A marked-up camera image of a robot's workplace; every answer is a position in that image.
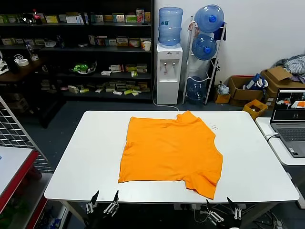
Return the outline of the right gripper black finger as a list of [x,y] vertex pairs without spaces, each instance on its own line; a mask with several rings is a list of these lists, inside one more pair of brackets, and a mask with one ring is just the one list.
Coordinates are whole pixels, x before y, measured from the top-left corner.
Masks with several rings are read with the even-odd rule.
[[208,200],[206,200],[206,209],[207,209],[208,218],[212,222],[224,222],[224,218],[222,218],[219,214],[213,211],[212,206]]
[[238,207],[237,204],[235,204],[229,197],[227,197],[229,206],[232,210],[232,213],[234,215],[234,219],[241,219],[242,218],[242,209]]

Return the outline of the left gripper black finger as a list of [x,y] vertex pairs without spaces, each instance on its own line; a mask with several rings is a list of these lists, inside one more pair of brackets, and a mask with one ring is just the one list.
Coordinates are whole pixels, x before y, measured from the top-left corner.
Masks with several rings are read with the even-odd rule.
[[90,214],[94,212],[94,208],[97,206],[97,197],[99,195],[99,191],[97,191],[91,198],[89,203],[86,203],[86,213]]
[[115,214],[118,209],[119,209],[119,191],[117,190],[113,201],[103,212],[106,214]]

